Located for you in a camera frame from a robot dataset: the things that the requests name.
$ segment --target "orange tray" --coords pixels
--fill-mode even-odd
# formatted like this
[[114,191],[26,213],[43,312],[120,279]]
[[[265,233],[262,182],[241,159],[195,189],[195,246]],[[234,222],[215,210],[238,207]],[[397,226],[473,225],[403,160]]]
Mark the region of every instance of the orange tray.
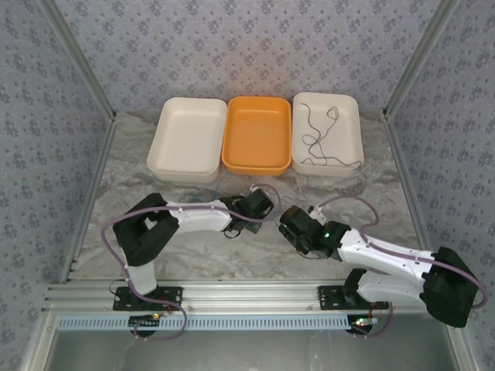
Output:
[[229,102],[222,162],[229,171],[281,175],[291,163],[291,106],[274,97],[235,97]]

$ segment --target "patterned wallpaper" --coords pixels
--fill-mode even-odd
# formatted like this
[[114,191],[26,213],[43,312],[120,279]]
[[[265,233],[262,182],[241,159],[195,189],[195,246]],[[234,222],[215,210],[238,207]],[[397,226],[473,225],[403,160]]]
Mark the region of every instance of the patterned wallpaper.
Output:
[[36,2],[0,6],[0,369],[19,368],[107,127]]
[[112,106],[350,94],[383,107],[439,0],[56,0]]
[[[463,1],[393,122],[436,246],[495,285],[495,3]],[[472,313],[495,369],[495,300]]]

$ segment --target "table surface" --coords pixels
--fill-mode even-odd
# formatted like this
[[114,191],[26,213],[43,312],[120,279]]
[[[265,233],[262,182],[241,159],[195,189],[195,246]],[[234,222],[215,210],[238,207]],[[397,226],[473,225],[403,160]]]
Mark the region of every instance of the table surface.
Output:
[[[119,113],[116,131],[80,256],[70,279],[115,279],[121,269],[100,238],[100,228],[122,215],[152,192],[165,200],[206,202],[218,196],[247,194],[251,183],[266,182],[281,194],[283,209],[307,209],[329,197],[353,193],[371,202],[380,214],[372,237],[418,249],[401,181],[383,124],[361,117],[364,164],[348,179],[301,175],[289,169],[279,177],[234,175],[224,167],[219,178],[206,185],[179,185],[155,178],[146,158],[158,122],[157,114]],[[370,210],[354,200],[341,200],[324,209],[329,218],[358,227],[372,220]],[[108,237],[118,248],[114,234]],[[308,260],[279,233],[277,223],[266,223],[254,235],[248,231],[228,240],[222,233],[200,231],[173,237],[155,259],[158,278],[342,279],[351,267],[336,260]]]

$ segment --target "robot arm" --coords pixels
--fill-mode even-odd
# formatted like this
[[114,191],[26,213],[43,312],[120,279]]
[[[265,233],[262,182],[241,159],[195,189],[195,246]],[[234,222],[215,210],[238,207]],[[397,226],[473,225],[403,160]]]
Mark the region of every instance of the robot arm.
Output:
[[[467,279],[432,263],[426,258],[459,268],[474,277],[461,258],[441,247],[432,251],[410,250],[393,243],[367,237],[388,254],[370,247],[358,230],[338,222],[326,222],[319,210],[310,214],[292,206],[280,218],[280,232],[303,255],[333,258],[385,274],[354,269],[343,286],[346,301],[389,301],[394,305],[426,307],[439,321],[464,327],[476,297],[477,286]],[[406,259],[394,253],[415,257]]]
[[246,197],[232,196],[210,203],[188,204],[166,202],[159,193],[152,193],[128,213],[159,206],[171,206],[173,210],[143,213],[113,226],[125,254],[131,281],[142,295],[156,289],[153,261],[173,236],[198,230],[240,233],[244,228],[257,233],[260,223],[249,223],[218,208],[252,219],[264,219],[274,204],[261,189],[253,189]]

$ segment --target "white plastic bin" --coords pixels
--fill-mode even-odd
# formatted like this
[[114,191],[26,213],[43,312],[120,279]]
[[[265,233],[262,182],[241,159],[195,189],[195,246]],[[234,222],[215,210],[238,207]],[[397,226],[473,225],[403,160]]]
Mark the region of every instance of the white plastic bin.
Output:
[[215,180],[226,117],[227,104],[222,100],[176,97],[166,101],[149,150],[149,169],[161,180]]
[[348,95],[299,93],[292,107],[292,167],[349,177],[364,162],[357,102]]

